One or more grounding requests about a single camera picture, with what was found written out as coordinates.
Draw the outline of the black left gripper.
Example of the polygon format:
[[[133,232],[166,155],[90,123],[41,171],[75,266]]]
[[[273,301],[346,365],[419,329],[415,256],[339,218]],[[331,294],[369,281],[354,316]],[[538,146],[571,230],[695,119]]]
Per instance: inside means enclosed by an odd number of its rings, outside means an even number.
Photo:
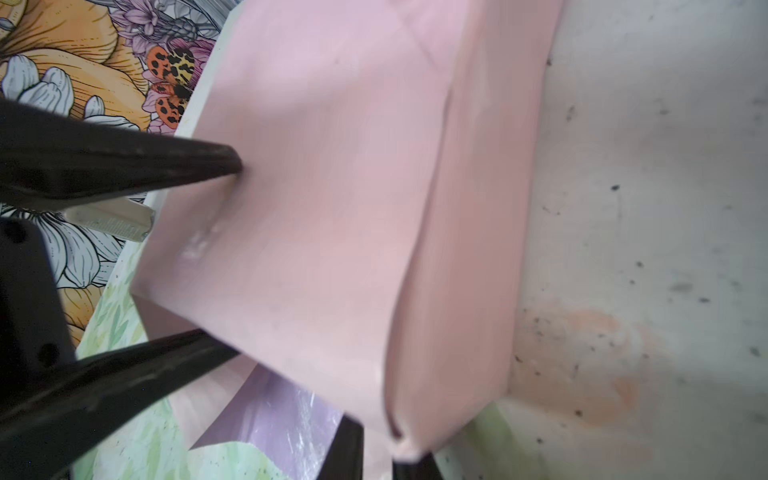
[[[14,207],[63,210],[241,170],[230,146],[1,102],[1,200]],[[237,354],[193,330],[74,362],[40,229],[1,220],[2,478],[57,478],[145,409]]]

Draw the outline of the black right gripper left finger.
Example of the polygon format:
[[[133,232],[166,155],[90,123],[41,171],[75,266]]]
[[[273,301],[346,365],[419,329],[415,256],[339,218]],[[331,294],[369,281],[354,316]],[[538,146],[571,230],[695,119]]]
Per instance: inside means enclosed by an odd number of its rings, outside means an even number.
[[[337,428],[317,480],[361,480],[363,478],[364,428],[344,416]]]

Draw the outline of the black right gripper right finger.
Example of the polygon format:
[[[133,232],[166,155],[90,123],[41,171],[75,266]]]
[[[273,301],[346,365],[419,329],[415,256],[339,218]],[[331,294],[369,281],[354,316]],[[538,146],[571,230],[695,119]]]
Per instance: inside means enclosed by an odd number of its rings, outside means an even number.
[[[392,462],[393,480],[443,480],[432,454],[412,463]]]

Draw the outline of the purple and pink wrapping paper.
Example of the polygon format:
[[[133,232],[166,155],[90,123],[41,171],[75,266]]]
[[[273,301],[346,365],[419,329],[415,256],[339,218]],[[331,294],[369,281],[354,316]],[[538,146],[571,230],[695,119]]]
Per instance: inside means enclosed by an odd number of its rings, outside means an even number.
[[[289,475],[339,414],[398,461],[507,389],[557,1],[246,1],[191,101],[236,178],[170,190],[131,293],[147,335],[236,359],[171,397],[186,443]]]

